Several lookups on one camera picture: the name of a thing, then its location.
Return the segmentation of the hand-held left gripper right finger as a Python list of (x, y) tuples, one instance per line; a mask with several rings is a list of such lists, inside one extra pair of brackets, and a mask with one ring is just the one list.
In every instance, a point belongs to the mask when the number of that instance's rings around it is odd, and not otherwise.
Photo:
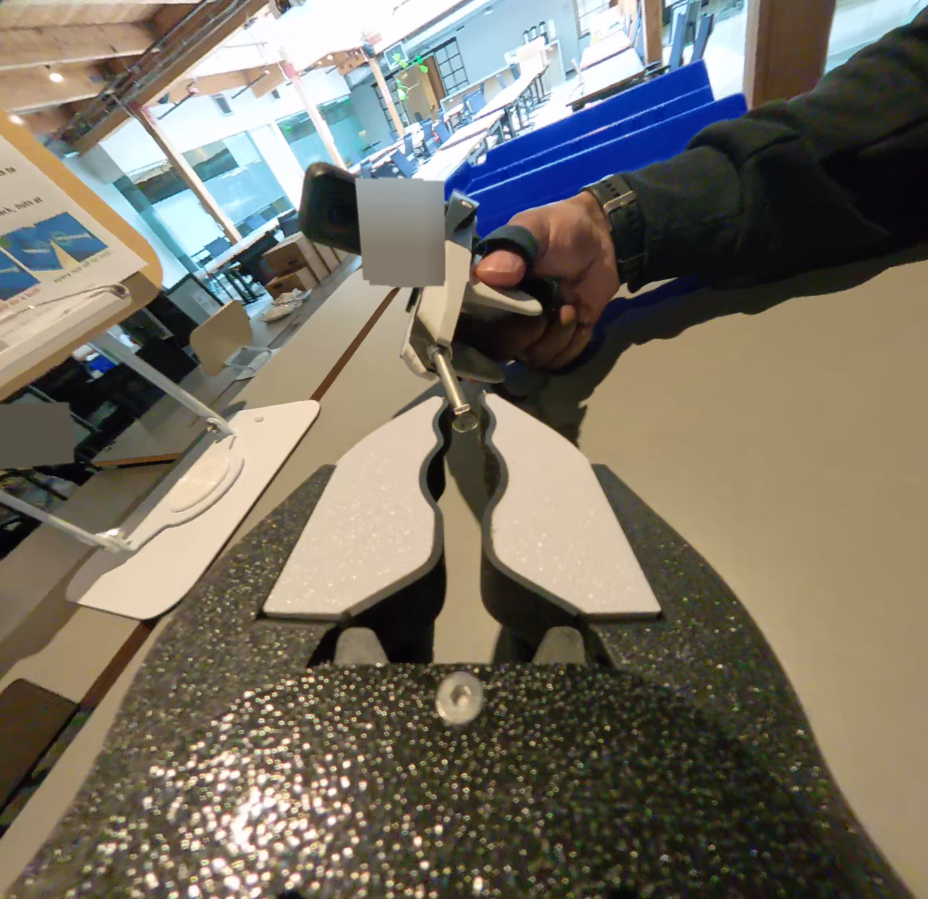
[(659, 616), (661, 605), (586, 455), (498, 395), (484, 395), (483, 404), (499, 468), (482, 521), (488, 561), (573, 616)]

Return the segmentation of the silver bolt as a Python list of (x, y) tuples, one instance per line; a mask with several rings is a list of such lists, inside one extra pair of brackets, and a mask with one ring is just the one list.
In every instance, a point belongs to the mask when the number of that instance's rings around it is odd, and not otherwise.
[(439, 380), (441, 381), (447, 395), (449, 405), (455, 418), (462, 418), (471, 412), (458, 376), (452, 364), (451, 351), (441, 345), (433, 345), (429, 348), (429, 355)]

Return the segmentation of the small wooden board stand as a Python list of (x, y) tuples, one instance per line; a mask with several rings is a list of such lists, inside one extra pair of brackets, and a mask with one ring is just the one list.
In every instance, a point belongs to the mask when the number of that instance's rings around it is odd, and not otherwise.
[(198, 325), (190, 333), (189, 345), (205, 374), (215, 377), (230, 369), (236, 372), (236, 381), (253, 378), (278, 353), (276, 348), (253, 344), (249, 315), (237, 300)]

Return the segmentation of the black wristwatch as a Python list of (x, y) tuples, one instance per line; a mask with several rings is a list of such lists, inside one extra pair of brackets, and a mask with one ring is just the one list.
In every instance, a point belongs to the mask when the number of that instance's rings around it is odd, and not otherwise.
[(620, 280), (632, 292), (643, 286), (646, 232), (638, 194), (623, 174), (605, 176), (583, 191), (606, 219)]

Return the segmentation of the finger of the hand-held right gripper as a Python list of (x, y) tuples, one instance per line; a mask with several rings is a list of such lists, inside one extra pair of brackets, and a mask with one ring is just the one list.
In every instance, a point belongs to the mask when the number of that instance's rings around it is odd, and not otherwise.
[(455, 339), (451, 345), (451, 366), (456, 377), (488, 385), (503, 382), (501, 365), (463, 340)]
[(418, 317), (411, 317), (401, 348), (406, 368), (422, 379), (435, 379), (437, 374), (431, 357), (435, 339)]

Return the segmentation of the stack of cardboard boxes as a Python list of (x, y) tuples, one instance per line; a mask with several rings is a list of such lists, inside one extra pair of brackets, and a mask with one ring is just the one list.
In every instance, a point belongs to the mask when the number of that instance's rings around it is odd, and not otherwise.
[(297, 232), (261, 256), (265, 291), (275, 300), (292, 292), (311, 294), (343, 263), (346, 253)]

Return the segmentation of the row of long tables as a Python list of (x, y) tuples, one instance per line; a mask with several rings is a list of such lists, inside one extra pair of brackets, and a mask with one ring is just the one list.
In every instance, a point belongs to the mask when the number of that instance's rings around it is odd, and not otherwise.
[(618, 38), (610, 37), (592, 46), (584, 55), (586, 62), (565, 85), (546, 88), (548, 70), (534, 77), (526, 74), (476, 111), (459, 103), (436, 119), (409, 126), (405, 134), (351, 165), (349, 172), (367, 177), (386, 171), (403, 174), (410, 165), (414, 176), (448, 176), (485, 151), (519, 142), (529, 132), (667, 72), (663, 61), (646, 65), (635, 47), (616, 50), (617, 44)]

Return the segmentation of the wooden instruction board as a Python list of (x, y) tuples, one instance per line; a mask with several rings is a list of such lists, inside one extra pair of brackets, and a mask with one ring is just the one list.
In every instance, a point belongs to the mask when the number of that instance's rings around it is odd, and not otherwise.
[(151, 245), (6, 111), (1, 122), (1, 397), (161, 290)]

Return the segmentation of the blue plastic bin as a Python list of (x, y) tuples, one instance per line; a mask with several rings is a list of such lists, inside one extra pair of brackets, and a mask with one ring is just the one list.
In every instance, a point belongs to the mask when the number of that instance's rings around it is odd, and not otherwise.
[[(458, 190), (479, 202), (477, 232), (482, 238), (505, 225), (516, 225), (512, 220), (517, 214), (574, 197), (605, 176), (631, 173), (678, 155), (701, 130), (745, 112), (741, 94), (713, 102), (696, 93), (678, 96), (638, 119), (617, 123), (598, 134), (576, 136), (569, 143), (499, 170), (491, 169), (488, 162), (473, 168), (464, 166), (447, 182), (447, 190), (449, 195)], [(513, 288), (522, 279), (523, 267), (516, 254), (496, 251), (484, 259), (483, 267), (473, 270), (478, 281), (500, 289)], [(622, 290), (632, 292), (620, 280), (618, 294)], [(609, 304), (578, 358), (589, 349)]]

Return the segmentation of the white document stand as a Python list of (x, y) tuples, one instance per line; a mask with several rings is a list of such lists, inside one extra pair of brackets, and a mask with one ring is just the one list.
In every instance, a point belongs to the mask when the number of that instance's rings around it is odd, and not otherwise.
[[(109, 325), (128, 298), (124, 285), (111, 284), (7, 309), (2, 386), (37, 372), (52, 359), (55, 345), (89, 341), (92, 321)], [(102, 331), (94, 344), (202, 418), (212, 440), (119, 529), (89, 532), (5, 490), (2, 505), (94, 550), (72, 580), (69, 600), (143, 622), (167, 612), (192, 589), (313, 426), (320, 406), (300, 401), (240, 411), (226, 420), (110, 332)]]

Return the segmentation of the black desk mat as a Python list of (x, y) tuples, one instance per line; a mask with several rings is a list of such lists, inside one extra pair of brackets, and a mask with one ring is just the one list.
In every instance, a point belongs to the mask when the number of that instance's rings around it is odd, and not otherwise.
[(1, 807), (78, 711), (78, 703), (27, 680), (1, 693)]

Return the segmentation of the person's right hand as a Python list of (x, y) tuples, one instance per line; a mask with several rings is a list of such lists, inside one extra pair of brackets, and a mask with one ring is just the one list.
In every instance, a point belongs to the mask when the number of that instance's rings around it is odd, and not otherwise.
[(512, 223), (536, 239), (535, 274), (558, 281), (559, 309), (494, 323), (469, 320), (459, 326), (460, 337), (496, 361), (563, 369), (582, 354), (601, 314), (620, 290), (609, 221), (596, 197), (585, 190), (519, 213)]

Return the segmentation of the pile of clear plastic bags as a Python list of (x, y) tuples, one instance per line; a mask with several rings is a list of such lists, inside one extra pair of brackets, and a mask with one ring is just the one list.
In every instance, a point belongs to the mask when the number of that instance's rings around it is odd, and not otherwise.
[(258, 317), (265, 325), (277, 323), (294, 314), (310, 298), (306, 290), (290, 290), (277, 297)]

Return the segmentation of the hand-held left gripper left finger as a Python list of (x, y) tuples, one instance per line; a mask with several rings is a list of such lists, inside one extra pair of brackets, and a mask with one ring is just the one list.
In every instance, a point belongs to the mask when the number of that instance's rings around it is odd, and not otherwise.
[(446, 401), (431, 396), (345, 452), (263, 604), (284, 620), (344, 620), (430, 573), (444, 551)]

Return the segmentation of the green hanging plant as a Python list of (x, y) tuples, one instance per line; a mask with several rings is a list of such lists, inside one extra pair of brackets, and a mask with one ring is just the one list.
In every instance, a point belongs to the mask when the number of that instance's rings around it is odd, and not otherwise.
[(387, 50), (386, 59), (396, 84), (397, 97), (401, 103), (405, 103), (413, 91), (424, 88), (424, 84), (429, 81), (430, 70), (423, 56), (408, 56), (400, 44)]

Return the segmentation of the wooden support post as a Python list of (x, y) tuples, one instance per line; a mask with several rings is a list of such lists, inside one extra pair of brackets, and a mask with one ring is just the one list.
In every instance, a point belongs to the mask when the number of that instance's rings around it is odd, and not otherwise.
[(810, 91), (821, 78), (837, 0), (748, 0), (744, 87), (749, 108)]

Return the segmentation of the group of dark office chairs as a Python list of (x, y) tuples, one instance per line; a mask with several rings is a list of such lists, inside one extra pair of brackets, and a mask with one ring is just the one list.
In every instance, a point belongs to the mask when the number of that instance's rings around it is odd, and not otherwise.
[(491, 169), (499, 170), (535, 158), (547, 148), (569, 143), (576, 136), (598, 134), (617, 123), (638, 119), (678, 96), (696, 93), (713, 102), (702, 60), (712, 28), (712, 15), (699, 19), (696, 44), (687, 64), (682, 62), (685, 48), (678, 47), (679, 38), (672, 44), (667, 63), (643, 66), (632, 43), (625, 42), (620, 51), (611, 50), (615, 38), (624, 38), (624, 32), (610, 35), (595, 44), (594, 64), (580, 70), (572, 81), (574, 93), (561, 106), (562, 116), (544, 122), (537, 118), (537, 111), (550, 106), (554, 95), (546, 91), (550, 67), (542, 63), (542, 53), (536, 52), (517, 64), (519, 78), (489, 102), (476, 93), (473, 97), (479, 104), (467, 99), (453, 110), (469, 114), (465, 124), (451, 130), (448, 122), (452, 111), (448, 111), (438, 119), (420, 123), (416, 130), (408, 131), (349, 171), (365, 177), (386, 174), (389, 169), (399, 175), (424, 176), (427, 168), (415, 158), (416, 151), (426, 152), (427, 159), (437, 162), (447, 176), (481, 154), (486, 154)]

